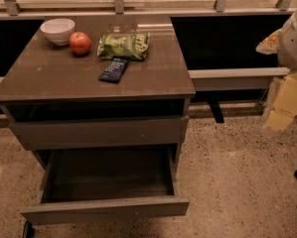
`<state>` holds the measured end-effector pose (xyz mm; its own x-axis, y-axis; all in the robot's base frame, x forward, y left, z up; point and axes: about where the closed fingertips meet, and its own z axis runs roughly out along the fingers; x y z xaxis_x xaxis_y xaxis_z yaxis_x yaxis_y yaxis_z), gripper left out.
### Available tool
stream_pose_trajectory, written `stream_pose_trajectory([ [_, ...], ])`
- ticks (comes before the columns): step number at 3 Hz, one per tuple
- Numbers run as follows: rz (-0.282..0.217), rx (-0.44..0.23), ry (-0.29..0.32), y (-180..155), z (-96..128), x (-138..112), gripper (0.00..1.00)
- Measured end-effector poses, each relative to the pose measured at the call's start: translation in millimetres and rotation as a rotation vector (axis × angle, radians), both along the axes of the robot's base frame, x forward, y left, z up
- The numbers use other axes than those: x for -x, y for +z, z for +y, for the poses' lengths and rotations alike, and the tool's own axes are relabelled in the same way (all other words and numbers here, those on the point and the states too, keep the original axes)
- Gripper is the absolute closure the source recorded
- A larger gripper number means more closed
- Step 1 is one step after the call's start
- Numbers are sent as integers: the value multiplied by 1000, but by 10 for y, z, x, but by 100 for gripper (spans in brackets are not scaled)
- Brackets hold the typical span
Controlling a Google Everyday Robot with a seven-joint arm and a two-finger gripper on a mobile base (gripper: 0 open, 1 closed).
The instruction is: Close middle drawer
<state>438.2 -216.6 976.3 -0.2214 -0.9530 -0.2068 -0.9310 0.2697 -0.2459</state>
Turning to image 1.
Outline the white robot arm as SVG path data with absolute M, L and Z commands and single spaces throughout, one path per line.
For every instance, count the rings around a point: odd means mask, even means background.
M 270 83 L 261 133 L 273 137 L 282 134 L 297 116 L 297 9 L 281 29 L 274 31 L 256 47 L 264 55 L 277 55 L 280 67 L 289 69 L 282 78 Z

